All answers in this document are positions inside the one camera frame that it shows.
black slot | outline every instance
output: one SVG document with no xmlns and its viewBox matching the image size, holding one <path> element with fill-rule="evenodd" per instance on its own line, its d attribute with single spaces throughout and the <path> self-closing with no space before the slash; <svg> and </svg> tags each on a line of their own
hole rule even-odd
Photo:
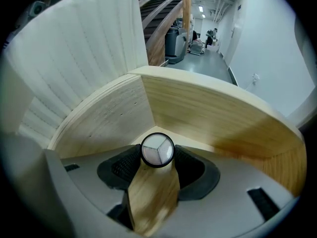
<svg viewBox="0 0 317 238">
<path fill-rule="evenodd" d="M 77 164 L 70 164 L 64 167 L 67 172 L 78 169 L 79 166 Z"/>
<path fill-rule="evenodd" d="M 278 213 L 278 207 L 262 188 L 250 189 L 247 193 L 257 206 L 265 221 L 268 221 Z"/>
</svg>

hallway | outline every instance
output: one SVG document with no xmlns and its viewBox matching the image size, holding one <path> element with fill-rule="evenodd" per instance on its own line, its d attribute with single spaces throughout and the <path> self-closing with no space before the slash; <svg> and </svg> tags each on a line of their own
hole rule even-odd
<svg viewBox="0 0 317 238">
<path fill-rule="evenodd" d="M 196 72 L 232 83 L 224 60 L 220 54 L 211 50 L 206 50 L 201 56 L 188 53 L 183 61 L 169 64 L 167 67 Z"/>
</svg>

gray floor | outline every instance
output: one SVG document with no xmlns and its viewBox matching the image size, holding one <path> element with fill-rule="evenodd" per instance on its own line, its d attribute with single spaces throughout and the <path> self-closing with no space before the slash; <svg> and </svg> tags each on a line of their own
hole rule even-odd
<svg viewBox="0 0 317 238">
<path fill-rule="evenodd" d="M 192 71 L 232 83 L 224 60 L 220 54 L 211 50 L 206 50 L 201 56 L 187 53 L 183 61 L 169 64 L 168 67 Z"/>
</svg>

person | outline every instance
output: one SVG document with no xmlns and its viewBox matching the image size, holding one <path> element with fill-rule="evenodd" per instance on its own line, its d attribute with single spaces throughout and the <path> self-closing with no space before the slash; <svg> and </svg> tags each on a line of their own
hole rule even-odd
<svg viewBox="0 0 317 238">
<path fill-rule="evenodd" d="M 206 43 L 205 43 L 205 49 L 207 48 L 207 45 L 212 45 L 213 39 L 216 38 L 216 32 L 218 32 L 218 29 L 215 28 L 213 31 L 209 30 L 206 34 L 208 36 Z"/>
</svg>

wooden post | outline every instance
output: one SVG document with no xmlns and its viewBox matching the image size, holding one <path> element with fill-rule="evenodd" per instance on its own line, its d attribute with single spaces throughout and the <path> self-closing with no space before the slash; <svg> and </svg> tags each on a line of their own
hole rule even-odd
<svg viewBox="0 0 317 238">
<path fill-rule="evenodd" d="M 183 0 L 183 28 L 187 31 L 187 41 L 190 31 L 190 9 L 192 6 L 192 0 Z"/>
</svg>

